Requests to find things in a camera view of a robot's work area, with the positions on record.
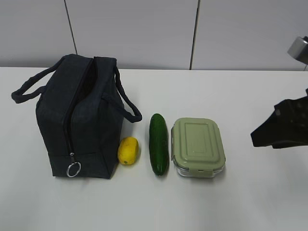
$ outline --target zipper pull ring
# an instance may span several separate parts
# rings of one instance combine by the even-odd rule
[[[69,155],[70,155],[70,157],[71,157],[72,163],[68,166],[68,168],[67,168],[67,170],[66,170],[66,175],[67,175],[68,177],[75,177],[75,176],[78,175],[78,173],[79,173],[80,170],[81,170],[81,163],[75,161],[75,157],[74,157],[75,154],[74,154],[74,153],[70,153]],[[71,169],[71,167],[72,167],[73,165],[77,165],[77,164],[79,165],[79,169],[77,170],[77,172],[76,172],[74,175],[70,175],[70,174],[69,174],[69,170]]]

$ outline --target white wall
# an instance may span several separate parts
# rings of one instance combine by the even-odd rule
[[[193,69],[303,70],[287,50],[308,35],[307,0],[201,0]]]
[[[0,66],[46,67],[73,52],[63,0],[1,0]]]
[[[67,0],[78,54],[120,68],[189,69],[197,0]]]
[[[198,0],[66,0],[78,54],[119,68],[188,69]],[[286,53],[308,35],[307,0],[201,0],[193,69],[303,70]],[[0,66],[74,53],[64,0],[2,0]]]

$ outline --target zipper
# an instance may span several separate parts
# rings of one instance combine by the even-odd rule
[[[72,164],[68,166],[67,168],[67,171],[66,171],[66,174],[68,177],[75,177],[80,169],[81,169],[81,164],[79,162],[76,162],[75,161],[75,152],[74,152],[74,146],[73,146],[73,141],[72,141],[72,136],[71,136],[71,116],[72,116],[72,113],[73,113],[73,109],[76,105],[76,101],[77,101],[77,96],[78,94],[80,93],[80,90],[81,90],[81,87],[84,83],[84,80],[85,78],[87,77],[87,74],[88,74],[88,70],[90,69],[91,65],[93,63],[93,60],[88,64],[86,70],[85,70],[85,73],[84,75],[82,76],[80,82],[79,82],[79,85],[77,87],[77,90],[75,92],[75,95],[73,97],[73,100],[71,102],[71,104],[69,105],[69,108],[67,110],[67,113],[65,115],[65,118],[64,118],[64,137],[65,137],[65,142],[66,142],[66,146],[67,146],[67,150],[68,150],[68,153],[69,153],[69,156],[71,157],[71,161],[72,161]],[[69,175],[69,169],[74,165],[74,164],[78,164],[79,165],[79,170],[77,171],[77,173],[73,176]]]

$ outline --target lunch bag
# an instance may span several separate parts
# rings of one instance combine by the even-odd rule
[[[45,86],[24,94],[53,71]],[[142,120],[123,90],[116,59],[66,55],[26,81],[12,99],[23,103],[39,94],[37,122],[53,176],[109,179],[118,163],[123,117],[131,123]]]

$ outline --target container lid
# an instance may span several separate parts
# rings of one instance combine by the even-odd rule
[[[171,159],[175,159],[178,167],[197,175],[211,175],[224,167],[226,157],[220,131],[213,120],[181,118],[171,134]]]

